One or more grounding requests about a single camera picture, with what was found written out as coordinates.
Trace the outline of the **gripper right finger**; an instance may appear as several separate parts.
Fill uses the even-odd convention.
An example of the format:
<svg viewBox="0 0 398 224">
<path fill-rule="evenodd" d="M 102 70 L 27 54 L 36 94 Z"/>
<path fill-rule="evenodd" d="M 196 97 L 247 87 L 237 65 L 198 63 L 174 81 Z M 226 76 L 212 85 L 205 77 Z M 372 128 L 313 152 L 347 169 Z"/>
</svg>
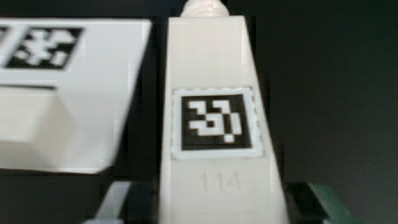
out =
<svg viewBox="0 0 398 224">
<path fill-rule="evenodd" d="M 292 182 L 285 187 L 292 224 L 363 224 L 329 185 Z"/>
</svg>

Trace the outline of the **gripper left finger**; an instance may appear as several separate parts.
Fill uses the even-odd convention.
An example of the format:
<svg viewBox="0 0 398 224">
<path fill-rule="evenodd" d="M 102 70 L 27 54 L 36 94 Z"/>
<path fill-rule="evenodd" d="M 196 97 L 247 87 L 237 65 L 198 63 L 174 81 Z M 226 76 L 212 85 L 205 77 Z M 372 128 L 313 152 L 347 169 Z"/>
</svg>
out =
<svg viewBox="0 0 398 224">
<path fill-rule="evenodd" d="M 82 224 L 157 224 L 157 188 L 151 182 L 111 184 L 98 212 Z"/>
</svg>

